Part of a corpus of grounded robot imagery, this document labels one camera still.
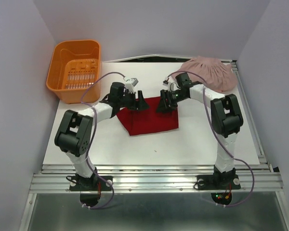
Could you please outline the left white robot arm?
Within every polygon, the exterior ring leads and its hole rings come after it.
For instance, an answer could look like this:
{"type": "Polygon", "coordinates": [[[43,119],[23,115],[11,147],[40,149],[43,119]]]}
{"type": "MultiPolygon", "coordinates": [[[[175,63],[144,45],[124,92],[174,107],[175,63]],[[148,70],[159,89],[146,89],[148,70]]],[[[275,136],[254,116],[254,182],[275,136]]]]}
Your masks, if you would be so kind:
{"type": "Polygon", "coordinates": [[[97,169],[89,158],[89,149],[99,122],[113,118],[124,108],[134,111],[149,109],[142,91],[134,91],[137,83],[136,78],[124,83],[113,82],[110,92],[98,104],[79,112],[67,110],[64,113],[54,144],[74,165],[75,177],[68,179],[71,183],[88,190],[97,186],[97,169]]]}

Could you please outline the red pleated skirt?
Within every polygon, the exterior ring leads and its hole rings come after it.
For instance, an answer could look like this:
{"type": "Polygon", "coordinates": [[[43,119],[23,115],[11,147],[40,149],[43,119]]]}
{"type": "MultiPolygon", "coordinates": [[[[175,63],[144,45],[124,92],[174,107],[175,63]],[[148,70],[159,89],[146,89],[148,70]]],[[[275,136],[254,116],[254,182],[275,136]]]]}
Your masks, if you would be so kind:
{"type": "Polygon", "coordinates": [[[149,105],[147,110],[132,111],[123,108],[117,113],[119,121],[130,136],[165,132],[179,127],[178,110],[157,113],[160,97],[147,98],[145,101],[149,105]]]}

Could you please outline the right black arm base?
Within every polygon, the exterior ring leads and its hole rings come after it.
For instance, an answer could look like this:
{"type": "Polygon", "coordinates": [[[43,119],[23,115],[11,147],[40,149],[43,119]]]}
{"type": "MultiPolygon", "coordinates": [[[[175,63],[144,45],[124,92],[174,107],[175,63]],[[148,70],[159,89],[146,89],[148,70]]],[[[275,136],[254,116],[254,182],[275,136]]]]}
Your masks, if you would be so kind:
{"type": "Polygon", "coordinates": [[[197,175],[194,189],[200,191],[223,191],[241,189],[240,180],[236,174],[236,169],[232,168],[228,172],[220,172],[216,167],[212,174],[197,175]]]}

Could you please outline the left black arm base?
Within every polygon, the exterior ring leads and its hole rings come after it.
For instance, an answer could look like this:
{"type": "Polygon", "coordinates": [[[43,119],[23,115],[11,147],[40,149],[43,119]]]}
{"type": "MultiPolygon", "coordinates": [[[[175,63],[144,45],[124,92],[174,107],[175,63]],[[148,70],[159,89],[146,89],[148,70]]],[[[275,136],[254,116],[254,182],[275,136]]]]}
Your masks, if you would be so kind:
{"type": "Polygon", "coordinates": [[[110,186],[95,175],[91,178],[84,178],[75,174],[66,176],[66,180],[70,183],[69,190],[72,192],[111,191],[110,186]]]}

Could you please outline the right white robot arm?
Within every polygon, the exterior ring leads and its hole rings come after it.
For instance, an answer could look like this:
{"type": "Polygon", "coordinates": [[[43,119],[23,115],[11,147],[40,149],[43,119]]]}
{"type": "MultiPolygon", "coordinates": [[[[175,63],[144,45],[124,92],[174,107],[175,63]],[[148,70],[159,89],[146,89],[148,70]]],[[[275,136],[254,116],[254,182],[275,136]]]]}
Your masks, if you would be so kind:
{"type": "Polygon", "coordinates": [[[237,134],[244,120],[236,95],[213,91],[199,81],[189,78],[190,72],[176,72],[174,82],[166,77],[160,91],[157,113],[172,112],[178,103],[185,99],[196,100],[204,104],[211,131],[217,140],[217,158],[214,168],[218,173],[212,175],[213,185],[222,188],[229,183],[228,172],[234,171],[234,148],[237,134]]]}

